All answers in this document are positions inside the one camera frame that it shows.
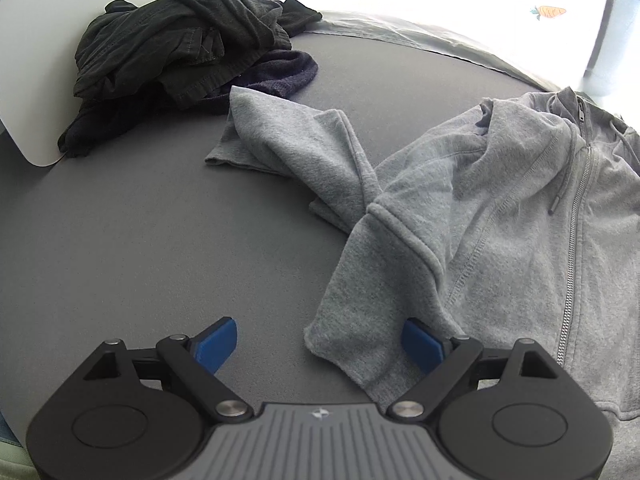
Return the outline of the grey zip hoodie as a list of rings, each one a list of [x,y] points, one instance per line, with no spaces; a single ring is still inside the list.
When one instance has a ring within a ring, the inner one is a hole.
[[[639,474],[639,136],[573,90],[486,99],[378,165],[346,115],[234,88],[208,155],[290,177],[347,242],[307,349],[388,405],[419,380],[418,318],[489,347],[535,339],[590,395]]]

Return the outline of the white curved board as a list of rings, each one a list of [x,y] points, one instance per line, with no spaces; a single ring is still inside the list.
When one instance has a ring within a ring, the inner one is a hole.
[[[36,167],[61,158],[58,137],[76,116],[75,52],[113,0],[1,0],[1,123]],[[143,6],[152,0],[127,0]]]

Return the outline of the dark navy garment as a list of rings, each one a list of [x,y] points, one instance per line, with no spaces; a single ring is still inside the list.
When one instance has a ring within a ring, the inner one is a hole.
[[[90,101],[82,104],[70,125],[58,137],[58,150],[73,158],[88,155],[99,145],[122,136],[142,122],[190,112],[209,115],[227,114],[230,92],[234,87],[247,88],[288,99],[306,88],[316,78],[319,66],[307,52],[273,50],[247,70],[202,96],[184,104],[172,98],[158,81],[143,86],[133,96]]]

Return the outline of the black crumpled garment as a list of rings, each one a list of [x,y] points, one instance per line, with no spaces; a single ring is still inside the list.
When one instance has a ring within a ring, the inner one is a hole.
[[[298,0],[114,0],[79,41],[74,95],[133,96],[158,81],[178,103],[214,90],[322,19]]]

